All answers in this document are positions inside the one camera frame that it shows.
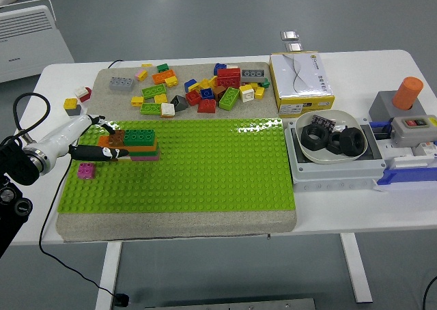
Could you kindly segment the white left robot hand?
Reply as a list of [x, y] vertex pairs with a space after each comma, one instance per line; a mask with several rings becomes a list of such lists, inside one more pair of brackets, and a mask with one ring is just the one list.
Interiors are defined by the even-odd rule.
[[105, 121], [104, 116], [82, 115], [56, 128], [41, 141], [34, 143], [33, 148], [42, 151], [47, 160], [54, 162], [66, 154], [70, 154], [74, 160], [84, 161], [108, 161], [129, 155], [129, 151], [125, 149], [95, 145], [73, 146], [73, 143], [93, 125], [102, 126], [110, 135], [115, 134], [115, 130]]

